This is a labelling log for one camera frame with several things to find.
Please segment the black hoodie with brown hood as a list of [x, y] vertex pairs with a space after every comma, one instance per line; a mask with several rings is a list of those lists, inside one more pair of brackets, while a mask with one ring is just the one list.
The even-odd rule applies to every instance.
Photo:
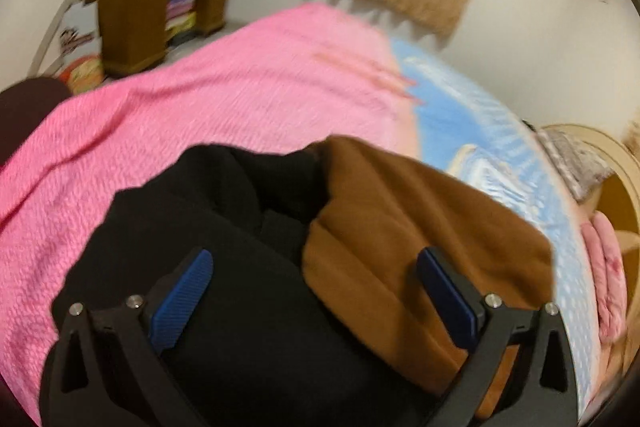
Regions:
[[195, 248], [214, 273], [160, 364], [207, 426], [416, 426], [464, 361], [416, 276], [435, 247], [482, 294], [537, 309], [533, 225], [411, 158], [347, 138], [288, 155], [199, 145], [118, 192], [52, 303], [145, 294]]

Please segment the folded pink blanket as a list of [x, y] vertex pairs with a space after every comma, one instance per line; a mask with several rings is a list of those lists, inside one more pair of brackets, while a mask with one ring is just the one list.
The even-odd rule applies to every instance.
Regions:
[[601, 343], [615, 343], [626, 329], [627, 284], [620, 242], [608, 217], [597, 210], [580, 226], [596, 293]]

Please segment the cream bed headboard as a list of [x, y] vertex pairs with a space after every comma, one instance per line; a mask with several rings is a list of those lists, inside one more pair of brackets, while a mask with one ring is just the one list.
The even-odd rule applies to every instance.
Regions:
[[582, 204], [600, 210], [611, 221], [623, 254], [639, 252], [639, 161], [611, 135], [583, 124], [549, 124], [544, 130], [562, 131], [589, 145], [613, 173]]

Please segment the patterned pillow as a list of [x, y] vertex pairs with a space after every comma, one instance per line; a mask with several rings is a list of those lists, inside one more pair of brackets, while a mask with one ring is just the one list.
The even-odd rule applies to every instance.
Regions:
[[576, 202], [613, 174], [613, 169], [586, 142], [559, 130], [538, 129], [536, 137]]

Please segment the dark wooden bed footboard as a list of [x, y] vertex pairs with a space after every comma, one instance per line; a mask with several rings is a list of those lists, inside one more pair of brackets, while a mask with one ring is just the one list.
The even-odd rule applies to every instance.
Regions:
[[32, 77], [1, 92], [0, 160], [4, 165], [72, 91], [61, 80]]

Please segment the white paper bag with crown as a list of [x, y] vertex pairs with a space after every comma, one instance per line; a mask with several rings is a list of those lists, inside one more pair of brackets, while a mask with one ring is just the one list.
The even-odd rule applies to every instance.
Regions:
[[40, 41], [28, 75], [57, 76], [78, 58], [101, 56], [101, 52], [98, 4], [63, 0]]

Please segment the pink and blue bedspread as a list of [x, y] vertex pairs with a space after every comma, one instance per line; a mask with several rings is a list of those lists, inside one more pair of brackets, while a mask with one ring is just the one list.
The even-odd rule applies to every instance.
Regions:
[[50, 306], [116, 192], [187, 148], [288, 153], [350, 135], [453, 174], [544, 233], [578, 404], [597, 387], [596, 300], [574, 200], [518, 116], [434, 55], [317, 3], [58, 104], [1, 164], [1, 374], [31, 417]]

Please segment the stacked boxes under desk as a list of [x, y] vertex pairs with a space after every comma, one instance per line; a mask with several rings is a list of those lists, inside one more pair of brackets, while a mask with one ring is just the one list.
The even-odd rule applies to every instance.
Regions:
[[166, 9], [165, 42], [190, 31], [196, 24], [196, 0], [169, 0]]

